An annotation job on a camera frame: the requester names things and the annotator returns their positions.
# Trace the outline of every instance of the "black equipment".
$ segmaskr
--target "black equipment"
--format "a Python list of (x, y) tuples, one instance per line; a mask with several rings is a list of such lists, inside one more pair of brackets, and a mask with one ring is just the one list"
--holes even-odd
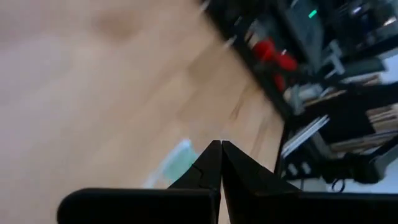
[(229, 141), (213, 141), (168, 189), (79, 190), (61, 203), (58, 223), (218, 223), (221, 179), (231, 224), (398, 221), (398, 195), (301, 192)]

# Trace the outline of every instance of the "green light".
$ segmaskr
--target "green light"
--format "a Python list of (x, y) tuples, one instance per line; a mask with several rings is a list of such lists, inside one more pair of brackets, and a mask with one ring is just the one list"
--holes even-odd
[(318, 11), (317, 10), (314, 10), (314, 11), (312, 11), (309, 15), (308, 15), (308, 17), (311, 19), (313, 16), (315, 16), (316, 14), (318, 13)]

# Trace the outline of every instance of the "red object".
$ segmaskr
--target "red object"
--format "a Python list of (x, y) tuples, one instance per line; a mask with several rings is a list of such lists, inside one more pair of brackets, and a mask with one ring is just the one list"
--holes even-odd
[[(262, 40), (255, 44), (253, 51), (263, 62), (275, 62), (280, 68), (288, 71), (297, 69), (298, 64), (289, 54), (277, 52), (272, 40)], [(285, 90), (285, 80), (281, 74), (273, 74), (274, 82), (279, 91)]]

